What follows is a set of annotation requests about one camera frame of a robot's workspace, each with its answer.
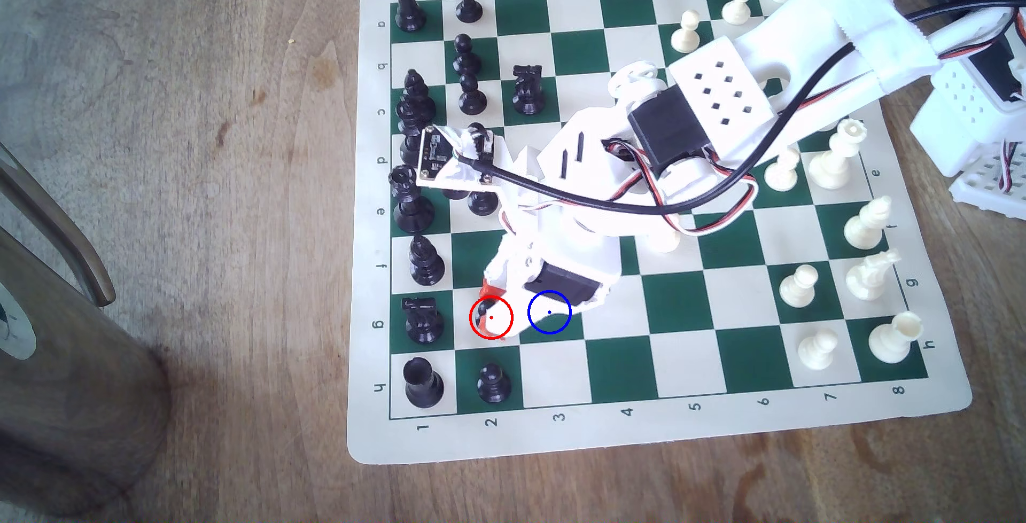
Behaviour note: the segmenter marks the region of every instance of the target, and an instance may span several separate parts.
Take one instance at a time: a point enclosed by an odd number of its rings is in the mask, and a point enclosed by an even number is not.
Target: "blue circle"
[[[536,298],[544,295],[545,293],[552,293],[552,294],[559,295],[560,297],[562,297],[563,301],[566,303],[566,312],[567,312],[566,313],[566,322],[563,323],[562,327],[559,327],[558,329],[556,329],[554,331],[543,331],[542,329],[538,328],[538,325],[536,325],[535,321],[532,321],[531,318],[530,318],[530,306],[535,305],[535,299]],[[535,297],[530,299],[530,303],[527,304],[527,322],[530,323],[531,327],[535,327],[535,330],[537,330],[538,332],[542,333],[543,335],[554,335],[557,332],[560,332],[563,329],[565,329],[566,326],[570,324],[570,317],[573,315],[574,315],[574,309],[570,307],[569,299],[567,299],[566,295],[564,295],[563,293],[561,293],[559,291],[542,291],[540,293],[537,293],[537,295],[535,295]]]

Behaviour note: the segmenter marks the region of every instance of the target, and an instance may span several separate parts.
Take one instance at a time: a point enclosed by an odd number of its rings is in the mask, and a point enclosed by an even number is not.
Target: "chessboard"
[[[665,67],[682,55],[670,45],[681,14],[698,10],[702,44],[755,28],[779,5],[750,0],[752,18],[721,18],[731,0],[478,0],[483,17],[456,18],[460,0],[417,0],[427,22],[401,32],[395,0],[361,0],[356,145],[348,443],[365,464],[413,464],[588,447],[654,443],[920,416],[962,409],[971,392],[947,307],[930,264],[878,104],[852,116],[869,136],[852,160],[853,178],[820,189],[806,174],[832,131],[798,143],[798,184],[779,193],[762,182],[753,208],[724,231],[684,238],[660,254],[642,241],[620,240],[622,279],[604,306],[552,316],[519,335],[485,340],[471,329],[482,270],[503,229],[498,213],[481,217],[466,200],[423,189],[436,214],[426,232],[445,263],[431,287],[411,278],[411,237],[392,219],[389,171],[399,159],[395,115],[403,80],[421,73],[437,106],[436,124],[482,123],[515,154],[542,149],[577,111],[607,107],[613,72],[636,59]],[[488,99],[477,117],[456,107],[461,93],[453,39],[466,33],[482,59],[479,87]],[[541,66],[546,108],[525,117],[511,108],[514,65]],[[780,92],[768,81],[766,93]],[[732,190],[681,215],[682,226],[714,222],[738,200]],[[893,210],[877,248],[846,243],[845,222],[866,202],[889,195]],[[883,296],[857,299],[846,272],[867,254],[898,249],[902,260]],[[783,303],[778,288],[799,265],[819,273],[815,299]],[[404,298],[434,298],[442,335],[419,345],[406,333]],[[869,350],[869,332],[912,311],[924,326],[900,363]],[[838,337],[821,371],[797,358],[802,338],[820,329]],[[444,384],[441,400],[415,407],[404,394],[403,365],[428,360]],[[481,367],[499,364],[510,396],[484,402]]]

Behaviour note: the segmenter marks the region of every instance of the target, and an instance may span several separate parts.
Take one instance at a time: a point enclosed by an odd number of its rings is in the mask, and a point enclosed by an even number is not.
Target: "black pawn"
[[[499,208],[499,195],[495,193],[472,193],[467,200],[470,212],[477,215],[488,215]]]
[[[395,26],[402,32],[417,32],[423,29],[428,17],[417,4],[417,0],[396,1],[399,2],[399,6],[395,10]]]
[[[392,186],[392,196],[398,201],[392,210],[392,218],[397,227],[410,235],[424,233],[435,219],[435,206],[421,196],[421,188],[416,183],[416,173],[412,167],[399,164],[388,175],[389,185]]]
[[[456,17],[460,22],[477,22],[483,13],[481,3],[475,0],[463,0],[456,6]]]
[[[442,280],[445,275],[445,264],[438,255],[438,250],[421,235],[413,235],[409,244],[409,276],[418,285],[430,287]]]
[[[475,117],[484,111],[488,106],[488,97],[477,89],[477,78],[471,74],[460,75],[460,87],[463,94],[460,95],[460,111],[469,117]]]
[[[421,409],[434,407],[445,394],[442,377],[421,357],[413,357],[402,366],[402,380],[406,381],[406,399]]]
[[[509,398],[513,384],[503,372],[503,368],[495,363],[488,363],[481,369],[477,379],[477,395],[485,403],[502,403]]]

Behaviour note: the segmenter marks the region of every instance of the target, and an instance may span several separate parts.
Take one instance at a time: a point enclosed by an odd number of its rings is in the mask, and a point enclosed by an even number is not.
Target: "red circle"
[[[474,324],[474,311],[477,310],[477,306],[481,305],[481,301],[484,300],[484,299],[486,299],[486,298],[494,298],[496,300],[500,300],[500,301],[502,301],[503,305],[506,306],[507,309],[510,310],[510,326],[506,327],[506,330],[503,332],[503,334],[501,334],[499,336],[486,337],[486,336],[482,335],[480,332],[477,331],[477,325]],[[481,338],[483,338],[485,340],[496,340],[497,338],[503,338],[504,336],[506,336],[507,332],[510,332],[513,329],[513,308],[510,307],[510,304],[506,303],[506,299],[504,299],[501,296],[484,295],[481,298],[477,299],[477,301],[470,307],[470,316],[469,316],[469,319],[470,319],[470,330],[474,331],[474,334],[476,334],[477,336],[479,336],[479,337],[481,337]]]

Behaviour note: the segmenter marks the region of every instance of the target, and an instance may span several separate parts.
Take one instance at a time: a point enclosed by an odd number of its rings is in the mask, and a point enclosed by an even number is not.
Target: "wooden table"
[[[905,9],[922,0],[900,0]],[[174,388],[139,520],[933,520],[1026,513],[1026,224],[956,205],[883,100],[972,406],[413,467],[346,450],[358,0],[3,0],[0,139],[95,244]],[[70,277],[5,202],[0,225]],[[0,507],[6,519],[26,514]]]

